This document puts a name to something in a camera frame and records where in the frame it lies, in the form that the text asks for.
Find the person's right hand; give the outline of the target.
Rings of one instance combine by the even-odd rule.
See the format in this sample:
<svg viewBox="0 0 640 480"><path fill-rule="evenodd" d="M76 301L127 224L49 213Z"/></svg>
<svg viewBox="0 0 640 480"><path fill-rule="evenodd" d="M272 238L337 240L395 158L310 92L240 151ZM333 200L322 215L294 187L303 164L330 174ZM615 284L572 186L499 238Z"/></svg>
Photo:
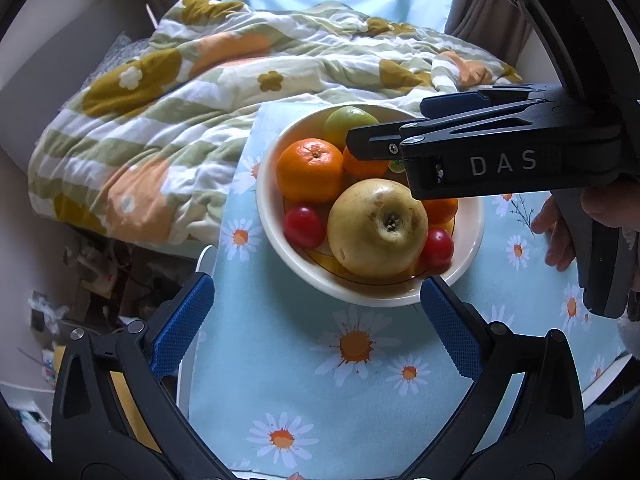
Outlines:
<svg viewBox="0 0 640 480"><path fill-rule="evenodd" d="M588 216L609 228L639 231L639 185L587 188L580 196L582 209ZM554 197L549 197L536 215L532 228L535 234L551 232L550 246L544 261L562 272L575 259L573 242L560 208Z"/></svg>

